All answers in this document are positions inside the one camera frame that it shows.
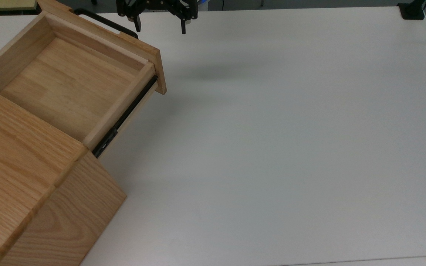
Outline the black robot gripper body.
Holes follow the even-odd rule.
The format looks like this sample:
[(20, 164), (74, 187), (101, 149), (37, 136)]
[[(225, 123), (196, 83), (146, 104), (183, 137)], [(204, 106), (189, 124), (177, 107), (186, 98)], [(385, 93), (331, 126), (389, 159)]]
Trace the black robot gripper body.
[(182, 21), (196, 20), (198, 3), (196, 0), (117, 0), (118, 15), (134, 20), (145, 10), (167, 11)]

